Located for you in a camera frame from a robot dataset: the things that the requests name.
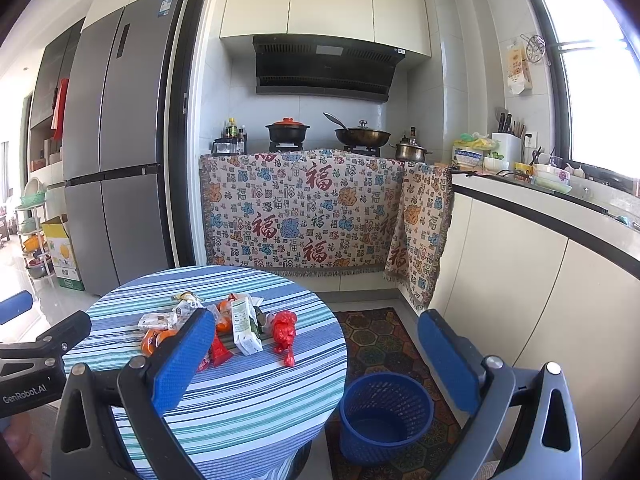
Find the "stacked bowls on counter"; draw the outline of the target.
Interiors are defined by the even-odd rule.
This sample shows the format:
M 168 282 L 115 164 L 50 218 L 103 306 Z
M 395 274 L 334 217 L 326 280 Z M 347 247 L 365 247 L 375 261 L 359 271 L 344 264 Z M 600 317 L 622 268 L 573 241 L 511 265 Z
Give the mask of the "stacked bowls on counter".
M 572 190 L 570 173 L 550 165 L 535 164 L 533 166 L 532 183 L 563 194 L 568 194 Z

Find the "green white milk carton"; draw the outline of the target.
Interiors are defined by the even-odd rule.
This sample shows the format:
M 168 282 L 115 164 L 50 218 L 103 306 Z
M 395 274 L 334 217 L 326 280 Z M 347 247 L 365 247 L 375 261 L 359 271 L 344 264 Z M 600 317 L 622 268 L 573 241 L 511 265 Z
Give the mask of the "green white milk carton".
M 244 356 L 261 352 L 262 328 L 258 321 L 258 310 L 264 300 L 247 294 L 231 294 L 229 301 L 235 347 Z

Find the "patterned fu character blanket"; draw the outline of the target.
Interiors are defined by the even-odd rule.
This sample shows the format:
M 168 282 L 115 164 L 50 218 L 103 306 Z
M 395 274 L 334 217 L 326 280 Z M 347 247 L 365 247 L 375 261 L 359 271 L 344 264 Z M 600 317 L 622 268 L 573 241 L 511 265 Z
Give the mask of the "patterned fu character blanket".
M 430 305 L 454 208 L 448 167 L 312 150 L 203 155 L 198 175 L 208 263 L 381 272 L 416 310 Z

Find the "orange snack bag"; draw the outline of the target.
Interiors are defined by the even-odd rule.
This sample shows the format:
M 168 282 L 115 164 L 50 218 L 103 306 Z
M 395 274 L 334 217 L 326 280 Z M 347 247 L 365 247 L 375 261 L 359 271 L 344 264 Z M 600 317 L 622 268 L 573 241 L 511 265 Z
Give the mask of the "orange snack bag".
M 144 356 L 152 356 L 154 351 L 165 339 L 175 336 L 176 333 L 175 330 L 157 330 L 156 328 L 150 328 L 145 332 L 141 341 L 140 348 L 142 354 Z

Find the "kitchen window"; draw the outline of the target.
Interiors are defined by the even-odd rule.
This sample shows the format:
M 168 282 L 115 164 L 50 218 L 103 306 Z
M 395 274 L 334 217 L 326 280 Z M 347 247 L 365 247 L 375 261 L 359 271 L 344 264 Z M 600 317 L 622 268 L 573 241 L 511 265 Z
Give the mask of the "kitchen window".
M 554 101 L 553 154 L 629 194 L 639 183 L 639 53 L 606 0 L 529 0 Z

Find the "storage rack with bowls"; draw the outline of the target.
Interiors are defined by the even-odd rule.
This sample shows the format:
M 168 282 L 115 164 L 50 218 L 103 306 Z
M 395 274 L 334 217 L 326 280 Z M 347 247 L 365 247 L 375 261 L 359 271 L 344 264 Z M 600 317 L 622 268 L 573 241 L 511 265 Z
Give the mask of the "storage rack with bowls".
M 37 282 L 45 281 L 53 286 L 55 281 L 53 260 L 43 229 L 47 218 L 47 185 L 32 177 L 23 188 L 15 208 L 17 236 L 32 289 L 36 289 Z

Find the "white lower cabinets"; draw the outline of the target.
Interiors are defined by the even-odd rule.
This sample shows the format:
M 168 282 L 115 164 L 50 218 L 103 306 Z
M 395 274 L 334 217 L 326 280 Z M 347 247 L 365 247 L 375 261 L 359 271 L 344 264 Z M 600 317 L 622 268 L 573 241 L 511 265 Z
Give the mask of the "white lower cabinets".
M 639 281 L 545 226 L 458 194 L 431 303 L 506 364 L 563 369 L 584 476 L 601 479 L 639 421 Z

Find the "blue plastic waste basket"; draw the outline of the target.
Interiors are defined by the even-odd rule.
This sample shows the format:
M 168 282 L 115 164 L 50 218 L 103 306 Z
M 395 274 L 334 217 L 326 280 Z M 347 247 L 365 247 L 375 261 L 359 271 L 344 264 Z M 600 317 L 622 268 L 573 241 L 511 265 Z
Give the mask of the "blue plastic waste basket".
M 432 397 L 413 378 L 364 375 L 346 388 L 338 406 L 341 452 L 360 466 L 387 463 L 427 433 L 434 413 Z

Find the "silver multi-door refrigerator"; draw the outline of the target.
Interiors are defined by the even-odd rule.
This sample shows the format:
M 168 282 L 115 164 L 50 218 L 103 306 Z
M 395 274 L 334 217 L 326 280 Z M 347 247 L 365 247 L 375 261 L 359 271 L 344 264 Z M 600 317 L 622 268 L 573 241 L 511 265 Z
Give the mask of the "silver multi-door refrigerator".
M 96 296 L 172 263 L 163 134 L 181 3 L 136 0 L 79 37 L 64 116 L 64 191 L 80 278 Z

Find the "white cabinets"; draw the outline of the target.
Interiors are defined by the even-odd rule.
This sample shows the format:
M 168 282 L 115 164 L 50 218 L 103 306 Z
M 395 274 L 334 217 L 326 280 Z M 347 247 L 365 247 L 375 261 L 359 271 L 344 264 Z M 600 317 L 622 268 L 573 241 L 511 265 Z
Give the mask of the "white cabinets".
M 545 226 L 458 194 L 431 303 L 506 364 L 563 369 L 584 476 L 601 479 L 639 421 L 639 281 Z
M 425 0 L 226 0 L 219 36 L 284 32 L 432 54 Z

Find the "red snack packet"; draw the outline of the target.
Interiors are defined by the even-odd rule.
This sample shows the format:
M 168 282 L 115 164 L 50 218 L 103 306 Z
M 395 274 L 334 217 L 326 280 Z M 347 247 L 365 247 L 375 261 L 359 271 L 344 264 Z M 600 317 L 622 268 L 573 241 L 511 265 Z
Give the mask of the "red snack packet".
M 212 345 L 198 366 L 198 372 L 204 372 L 212 367 L 221 366 L 232 358 L 232 353 L 224 346 L 218 335 L 215 335 Z

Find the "clear white plastic wrapper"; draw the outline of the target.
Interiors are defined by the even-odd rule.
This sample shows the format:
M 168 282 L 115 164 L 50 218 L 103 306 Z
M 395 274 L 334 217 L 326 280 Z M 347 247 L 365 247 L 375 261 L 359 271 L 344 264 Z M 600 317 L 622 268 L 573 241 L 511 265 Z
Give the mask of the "clear white plastic wrapper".
M 196 307 L 193 307 L 192 304 L 182 302 L 169 312 L 142 315 L 137 328 L 139 330 L 180 330 L 195 310 Z

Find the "black wok with lid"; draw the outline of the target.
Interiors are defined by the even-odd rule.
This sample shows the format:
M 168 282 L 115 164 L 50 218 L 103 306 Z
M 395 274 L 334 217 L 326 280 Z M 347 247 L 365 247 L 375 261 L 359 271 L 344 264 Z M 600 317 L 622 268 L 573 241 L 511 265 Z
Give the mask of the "black wok with lid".
M 362 120 L 358 127 L 346 127 L 339 119 L 327 112 L 324 112 L 323 116 L 337 125 L 335 129 L 337 140 L 346 146 L 382 148 L 390 140 L 388 132 L 369 128 L 365 120 Z

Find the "yellow cardboard box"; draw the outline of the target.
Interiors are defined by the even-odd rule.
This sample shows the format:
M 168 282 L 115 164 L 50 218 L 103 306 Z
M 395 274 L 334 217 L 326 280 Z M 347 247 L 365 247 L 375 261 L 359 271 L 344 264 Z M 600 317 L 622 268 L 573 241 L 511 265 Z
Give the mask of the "yellow cardboard box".
M 42 230 L 58 284 L 63 288 L 83 292 L 85 286 L 79 273 L 66 214 L 43 222 Z

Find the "red plastic bag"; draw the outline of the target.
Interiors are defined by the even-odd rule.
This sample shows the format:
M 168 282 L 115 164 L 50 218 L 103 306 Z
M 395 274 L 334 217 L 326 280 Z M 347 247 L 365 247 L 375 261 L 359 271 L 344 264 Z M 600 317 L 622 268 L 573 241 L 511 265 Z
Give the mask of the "red plastic bag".
M 291 311 L 278 312 L 272 319 L 273 351 L 280 354 L 286 367 L 295 365 L 293 344 L 296 337 L 297 315 Z

